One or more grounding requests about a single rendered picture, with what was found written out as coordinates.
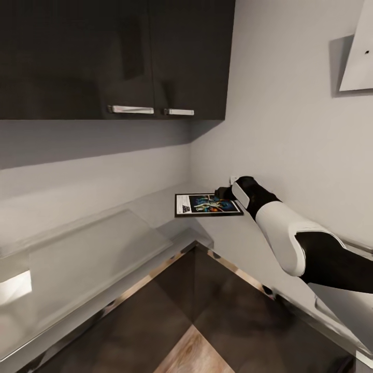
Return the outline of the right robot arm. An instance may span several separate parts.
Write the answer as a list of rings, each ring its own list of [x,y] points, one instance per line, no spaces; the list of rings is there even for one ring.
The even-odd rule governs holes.
[[[304,280],[373,354],[373,261],[349,251],[336,234],[282,203],[253,177],[230,176],[229,183],[215,196],[242,205],[280,267]]]

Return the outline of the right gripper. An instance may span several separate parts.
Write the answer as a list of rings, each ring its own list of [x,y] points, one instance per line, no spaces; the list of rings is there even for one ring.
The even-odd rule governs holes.
[[[220,187],[218,190],[215,190],[215,196],[219,197],[219,199],[228,199],[230,201],[236,201],[236,199],[231,194],[231,188],[223,188]]]

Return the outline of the poster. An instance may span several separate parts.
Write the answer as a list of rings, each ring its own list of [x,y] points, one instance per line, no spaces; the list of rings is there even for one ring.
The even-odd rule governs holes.
[[[244,214],[237,201],[219,199],[214,193],[175,195],[175,216],[215,216]]]

